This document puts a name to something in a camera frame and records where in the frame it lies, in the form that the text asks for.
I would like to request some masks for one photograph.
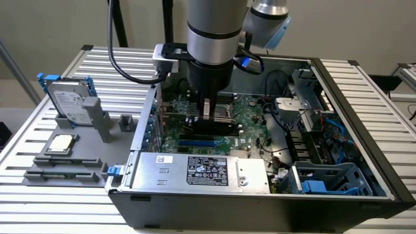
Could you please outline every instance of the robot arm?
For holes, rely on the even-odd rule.
[[[250,71],[247,65],[253,63],[247,61],[255,59],[235,58],[241,32],[251,33],[253,45],[273,50],[289,23],[287,0],[257,0],[250,10],[247,0],[189,2],[187,50],[195,58],[189,63],[189,81],[199,91],[199,110],[205,119],[209,116],[214,119],[217,94],[231,82],[235,63],[242,70]]]

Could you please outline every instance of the power supply label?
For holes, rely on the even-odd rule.
[[[187,183],[229,186],[227,158],[189,157]]]

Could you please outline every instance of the blue latch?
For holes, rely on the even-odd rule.
[[[107,170],[109,176],[122,176],[123,173],[125,173],[125,166],[123,165],[117,165],[114,167],[110,167]]]
[[[61,80],[61,75],[47,75],[45,80],[47,80],[47,81],[58,81],[58,80]]]
[[[94,80],[90,76],[87,76],[86,78],[87,84],[89,84],[89,88],[90,88],[90,95],[93,95],[94,97],[98,96],[98,92],[97,92],[97,87],[94,85]]]
[[[38,77],[38,83],[41,84],[42,90],[47,94],[49,89],[47,89],[47,85],[46,85],[46,81],[45,81],[45,74],[41,72],[37,77]]]
[[[302,188],[307,194],[357,195],[359,193],[358,187],[347,191],[327,191],[325,181],[322,180],[307,180],[302,183]]]
[[[47,77],[45,78],[45,73],[41,72],[37,75],[37,77],[38,77],[38,83],[41,84],[42,90],[47,94],[49,89],[47,89],[46,81],[58,81],[61,79],[61,75],[47,75]]]

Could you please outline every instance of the motherboard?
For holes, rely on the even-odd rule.
[[[167,111],[163,116],[166,132],[162,152],[261,158],[261,141],[269,138],[269,132],[258,99],[250,95],[237,95],[230,104],[218,105],[218,109],[233,111],[241,129],[238,136],[206,136],[193,133],[186,124],[187,119],[195,117],[197,109],[190,95],[179,95],[171,102],[165,102],[163,107]]]

